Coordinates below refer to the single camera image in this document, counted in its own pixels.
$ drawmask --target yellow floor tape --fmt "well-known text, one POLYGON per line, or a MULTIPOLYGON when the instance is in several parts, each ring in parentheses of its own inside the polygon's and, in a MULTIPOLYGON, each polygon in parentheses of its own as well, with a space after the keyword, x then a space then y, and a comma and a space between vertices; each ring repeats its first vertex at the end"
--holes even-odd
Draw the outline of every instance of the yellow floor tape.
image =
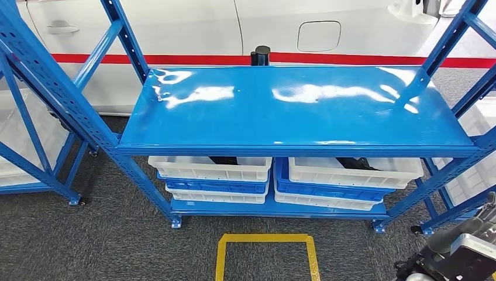
POLYGON ((312 281, 320 281, 317 255, 315 254, 314 239, 307 234, 224 234, 217 246, 217 266, 215 268, 215 280, 224 280, 224 266, 226 262, 227 242, 304 242, 310 265, 312 281))

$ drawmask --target white crate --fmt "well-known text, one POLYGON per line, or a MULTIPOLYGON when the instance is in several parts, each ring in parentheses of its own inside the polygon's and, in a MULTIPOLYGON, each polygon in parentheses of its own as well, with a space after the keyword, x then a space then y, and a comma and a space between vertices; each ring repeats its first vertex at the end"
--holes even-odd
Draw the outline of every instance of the white crate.
POLYGON ((266 181, 272 157, 238 157, 239 165, 217 165, 207 156, 150 156, 148 164, 162 177, 266 181))
POLYGON ((370 211, 377 201, 353 200, 346 198, 313 196, 303 194, 282 193, 277 191, 277 179, 274 173, 274 200, 279 203, 309 205, 318 207, 341 208, 350 210, 370 211))
POLYGON ((265 203, 265 196, 268 193, 268 185, 269 181, 267 181, 265 193, 263 194, 170 189, 167 187, 167 184, 166 190, 176 200, 263 204, 265 203))
POLYGON ((302 183, 404 189, 409 181, 423 176, 419 158, 367 158, 379 169, 345 169, 336 158, 290 157, 290 180, 302 183))
MULTIPOLYGON (((487 133, 496 125, 496 97, 485 97, 477 101, 460 119, 460 124, 469 136, 487 133)), ((452 158, 433 158, 438 169, 443 168, 452 158)), ((478 193, 496 184, 496 152, 469 168, 446 185, 446 191, 453 203, 459 205, 478 193)))
MULTIPOLYGON (((44 103, 34 93, 28 89, 22 89, 21 95, 45 149, 50 166, 54 168, 69 132, 61 126, 58 119, 48 112, 44 103)), ((41 161, 10 91, 0 92, 0 141, 42 169, 41 161)), ((35 182, 38 181, 34 177, 0 157, 0 186, 35 182)))

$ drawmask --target plastic storage bin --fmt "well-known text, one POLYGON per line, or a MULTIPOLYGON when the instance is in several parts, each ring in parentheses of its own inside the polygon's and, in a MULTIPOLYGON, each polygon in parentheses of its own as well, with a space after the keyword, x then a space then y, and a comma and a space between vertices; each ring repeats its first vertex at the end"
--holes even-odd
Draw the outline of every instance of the plastic storage bin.
POLYGON ((259 181, 230 181, 230 180, 192 180, 161 177, 157 178, 167 183, 167 188, 178 190, 217 191, 230 193, 264 194, 267 182, 259 181))
POLYGON ((200 181, 201 180, 165 179, 166 190, 170 192, 176 200, 263 204, 265 203, 265 196, 268 193, 269 185, 269 180, 267 179, 265 183, 262 183, 263 192, 260 193, 259 184, 246 185, 245 182, 222 180, 217 180, 216 183, 213 183, 214 180, 204 180, 208 181, 208 183, 200 181), (253 190, 254 192, 239 192, 243 189, 253 190))
POLYGON ((394 189, 367 189, 292 183, 288 179, 288 160, 286 158, 276 158, 274 191, 274 199, 279 203, 370 211, 374 205, 383 202, 385 194, 394 191, 394 189))
MULTIPOLYGON (((45 104, 31 90, 21 89, 21 96, 45 149, 50 166, 54 168, 69 132, 61 126, 58 119, 50 115, 45 104)), ((0 92, 0 141, 42 169, 41 161, 10 91, 0 92)), ((0 186, 36 182, 38 181, 34 177, 0 157, 0 186)))
POLYGON ((290 157, 290 180, 301 183, 404 189, 409 181, 423 176, 419 158, 367 158, 379 169, 345 169, 336 158, 290 157))
POLYGON ((239 165, 217 165, 207 156, 150 156, 148 164, 161 177, 262 181, 268 179, 271 157, 238 157, 239 165))
MULTIPOLYGON (((496 125, 496 97, 485 97, 477 101, 460 119, 460 124, 469 136, 487 133, 496 125)), ((438 169, 443 168, 452 158, 433 158, 438 169)), ((453 203, 460 203, 496 184, 496 152, 469 168, 446 185, 446 191, 453 203)))

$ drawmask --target shelf caster wheel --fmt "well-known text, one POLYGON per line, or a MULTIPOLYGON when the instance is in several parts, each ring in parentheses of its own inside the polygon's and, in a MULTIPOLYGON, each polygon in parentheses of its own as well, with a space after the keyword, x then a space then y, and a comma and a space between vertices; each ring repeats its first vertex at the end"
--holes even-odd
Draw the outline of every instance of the shelf caster wheel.
POLYGON ((414 225, 413 227, 410 227, 410 230, 415 235, 424 234, 426 236, 431 236, 434 233, 431 228, 422 229, 420 225, 414 225))
POLYGON ((179 229, 179 228, 181 228, 181 221, 182 221, 181 218, 179 218, 179 220, 172 220, 172 224, 171 224, 172 229, 179 229))
POLYGON ((79 206, 85 206, 88 203, 89 201, 86 197, 81 197, 81 199, 79 200, 79 206))

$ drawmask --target car door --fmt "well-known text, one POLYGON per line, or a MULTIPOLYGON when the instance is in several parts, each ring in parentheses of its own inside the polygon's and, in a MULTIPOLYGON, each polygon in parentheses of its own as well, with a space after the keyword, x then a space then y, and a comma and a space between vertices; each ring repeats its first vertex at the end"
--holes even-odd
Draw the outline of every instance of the car door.
POLYGON ((438 18, 420 0, 235 0, 243 51, 414 56, 438 18))
MULTIPOLYGON (((241 54, 232 0, 121 0, 144 54, 241 54)), ((73 78, 109 26, 99 0, 29 1, 49 52, 73 78)), ((125 52, 115 40, 108 54, 125 52)), ((129 115, 141 85, 130 64, 101 64, 83 94, 102 114, 129 115)))

